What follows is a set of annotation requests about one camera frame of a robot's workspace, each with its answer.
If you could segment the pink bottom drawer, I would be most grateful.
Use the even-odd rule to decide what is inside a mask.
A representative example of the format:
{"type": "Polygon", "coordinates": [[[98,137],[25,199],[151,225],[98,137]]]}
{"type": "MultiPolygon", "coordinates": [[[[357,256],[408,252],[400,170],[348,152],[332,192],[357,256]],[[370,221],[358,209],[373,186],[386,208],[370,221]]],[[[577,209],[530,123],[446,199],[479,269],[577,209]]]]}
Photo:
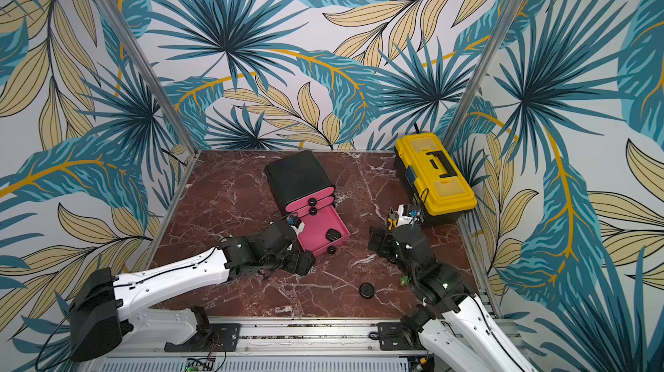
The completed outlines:
{"type": "Polygon", "coordinates": [[[313,252],[314,256],[325,254],[329,247],[340,247],[351,237],[349,229],[333,205],[322,209],[315,215],[305,216],[301,219],[305,227],[304,231],[297,237],[299,244],[304,250],[313,252]],[[342,238],[336,242],[329,242],[325,238],[325,234],[329,229],[339,231],[342,238]]]}

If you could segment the pink top drawer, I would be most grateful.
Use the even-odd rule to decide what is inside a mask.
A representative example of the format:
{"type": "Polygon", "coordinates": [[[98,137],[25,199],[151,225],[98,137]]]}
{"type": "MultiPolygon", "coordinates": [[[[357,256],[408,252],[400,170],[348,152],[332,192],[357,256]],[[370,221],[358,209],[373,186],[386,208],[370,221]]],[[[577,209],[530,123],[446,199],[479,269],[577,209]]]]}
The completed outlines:
{"type": "Polygon", "coordinates": [[[335,193],[334,186],[326,187],[322,190],[318,190],[317,192],[307,195],[306,197],[302,197],[295,201],[289,202],[286,205],[285,210],[287,212],[294,212],[298,209],[302,209],[305,207],[316,207],[321,201],[328,198],[333,198],[334,193],[335,193]]]}

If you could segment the black round earphone case front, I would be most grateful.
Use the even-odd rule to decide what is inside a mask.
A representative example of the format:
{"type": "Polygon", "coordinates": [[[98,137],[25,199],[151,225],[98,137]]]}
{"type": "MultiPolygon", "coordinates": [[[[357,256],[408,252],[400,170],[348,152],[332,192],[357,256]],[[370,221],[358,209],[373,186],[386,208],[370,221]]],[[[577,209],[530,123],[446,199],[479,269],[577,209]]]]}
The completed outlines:
{"type": "Polygon", "coordinates": [[[371,299],[375,296],[375,288],[368,282],[362,283],[358,288],[358,292],[363,299],[371,299]]]}

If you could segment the black pink drawer cabinet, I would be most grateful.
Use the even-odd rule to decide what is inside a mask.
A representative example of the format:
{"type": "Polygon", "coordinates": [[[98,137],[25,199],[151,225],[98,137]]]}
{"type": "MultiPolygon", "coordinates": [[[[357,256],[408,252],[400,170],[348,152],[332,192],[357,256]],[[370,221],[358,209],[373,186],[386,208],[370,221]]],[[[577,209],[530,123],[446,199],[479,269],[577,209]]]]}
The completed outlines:
{"type": "Polygon", "coordinates": [[[311,150],[296,152],[265,167],[267,181],[283,216],[289,202],[322,190],[332,183],[323,165],[311,150]]]}

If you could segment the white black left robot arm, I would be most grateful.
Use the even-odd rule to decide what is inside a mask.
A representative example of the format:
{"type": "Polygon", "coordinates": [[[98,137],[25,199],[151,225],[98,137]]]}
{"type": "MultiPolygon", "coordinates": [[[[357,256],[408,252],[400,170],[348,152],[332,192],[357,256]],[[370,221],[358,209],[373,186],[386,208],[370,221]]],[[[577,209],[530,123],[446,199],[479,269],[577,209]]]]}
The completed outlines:
{"type": "Polygon", "coordinates": [[[148,309],[179,295],[278,270],[304,276],[315,264],[299,243],[305,224],[297,216],[267,230],[228,237],[185,260],[136,273],[113,274],[108,267],[90,274],[68,313],[71,359],[91,361],[110,353],[144,328],[148,309]]]}

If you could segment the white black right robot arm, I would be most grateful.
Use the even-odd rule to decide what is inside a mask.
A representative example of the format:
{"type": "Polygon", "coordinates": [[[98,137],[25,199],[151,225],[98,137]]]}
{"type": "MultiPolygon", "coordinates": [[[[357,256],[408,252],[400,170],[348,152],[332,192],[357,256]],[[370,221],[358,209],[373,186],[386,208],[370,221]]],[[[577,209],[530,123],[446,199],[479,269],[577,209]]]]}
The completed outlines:
{"type": "Polygon", "coordinates": [[[384,350],[424,350],[453,371],[534,371],[454,266],[438,261],[418,225],[370,228],[368,250],[396,265],[419,304],[399,326],[380,324],[384,350]]]}

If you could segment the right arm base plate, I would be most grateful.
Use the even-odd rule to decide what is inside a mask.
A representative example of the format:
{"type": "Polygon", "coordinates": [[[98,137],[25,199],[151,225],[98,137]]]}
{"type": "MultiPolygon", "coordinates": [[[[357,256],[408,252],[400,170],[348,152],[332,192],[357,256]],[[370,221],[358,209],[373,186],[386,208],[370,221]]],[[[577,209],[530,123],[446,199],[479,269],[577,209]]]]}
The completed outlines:
{"type": "Polygon", "coordinates": [[[377,324],[377,340],[382,351],[423,351],[414,332],[400,322],[377,324]]]}

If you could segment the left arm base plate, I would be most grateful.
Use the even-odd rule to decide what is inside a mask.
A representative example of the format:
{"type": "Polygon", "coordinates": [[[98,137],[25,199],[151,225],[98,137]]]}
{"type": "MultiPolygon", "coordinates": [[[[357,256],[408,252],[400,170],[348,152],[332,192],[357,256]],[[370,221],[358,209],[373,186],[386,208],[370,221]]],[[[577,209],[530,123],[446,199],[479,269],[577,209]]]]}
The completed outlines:
{"type": "Polygon", "coordinates": [[[167,353],[193,353],[235,352],[240,337],[240,324],[212,324],[199,330],[192,338],[183,344],[166,343],[164,351],[167,353]]]}

